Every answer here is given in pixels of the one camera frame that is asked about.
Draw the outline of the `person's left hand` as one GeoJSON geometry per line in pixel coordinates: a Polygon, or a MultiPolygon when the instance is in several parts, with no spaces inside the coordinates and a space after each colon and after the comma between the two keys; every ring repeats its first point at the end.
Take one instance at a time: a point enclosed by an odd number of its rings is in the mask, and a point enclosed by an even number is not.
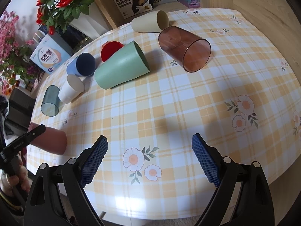
{"type": "Polygon", "coordinates": [[[8,197],[13,197],[13,188],[20,183],[22,190],[29,193],[32,180],[28,177],[28,170],[18,156],[19,170],[17,175],[9,176],[3,173],[1,176],[1,190],[8,197]]]}

